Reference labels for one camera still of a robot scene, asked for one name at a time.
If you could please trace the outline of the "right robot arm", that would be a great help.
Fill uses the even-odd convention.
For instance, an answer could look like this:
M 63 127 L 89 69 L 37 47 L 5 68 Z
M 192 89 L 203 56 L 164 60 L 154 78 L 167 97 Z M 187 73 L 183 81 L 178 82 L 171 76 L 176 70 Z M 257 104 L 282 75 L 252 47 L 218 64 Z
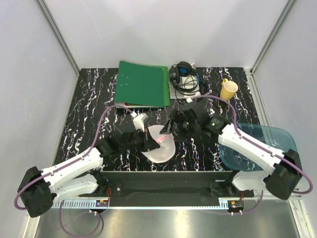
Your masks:
M 261 167 L 260 171 L 237 171 L 225 184 L 229 196 L 237 196 L 245 190 L 266 190 L 279 199 L 287 200 L 302 178 L 297 151 L 289 149 L 285 152 L 271 147 L 239 130 L 230 121 L 220 116 L 211 117 L 198 107 L 183 112 L 172 110 L 160 133 L 173 134 L 181 140 L 195 137 L 216 139 L 219 144 Z

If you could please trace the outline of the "white pink mesh laundry bag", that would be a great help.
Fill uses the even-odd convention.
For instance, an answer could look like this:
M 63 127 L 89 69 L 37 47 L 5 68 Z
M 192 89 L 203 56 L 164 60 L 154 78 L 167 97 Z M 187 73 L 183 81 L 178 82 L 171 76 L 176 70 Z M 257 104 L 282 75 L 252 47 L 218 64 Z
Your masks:
M 176 147 L 172 134 L 160 134 L 163 125 L 152 125 L 149 127 L 151 137 L 159 144 L 160 148 L 142 154 L 151 162 L 159 164 L 169 161 L 175 154 Z

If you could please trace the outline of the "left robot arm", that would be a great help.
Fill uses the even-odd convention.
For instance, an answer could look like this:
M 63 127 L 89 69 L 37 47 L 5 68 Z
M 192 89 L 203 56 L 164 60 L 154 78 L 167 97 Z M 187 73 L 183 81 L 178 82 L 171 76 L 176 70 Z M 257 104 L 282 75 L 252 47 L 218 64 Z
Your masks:
M 35 218 L 62 200 L 82 194 L 104 195 L 106 181 L 95 170 L 131 148 L 150 152 L 160 148 L 159 139 L 155 139 L 147 128 L 133 132 L 117 131 L 98 139 L 82 153 L 60 164 L 42 170 L 33 166 L 25 172 L 18 187 L 15 208 L 26 210 L 30 217 Z

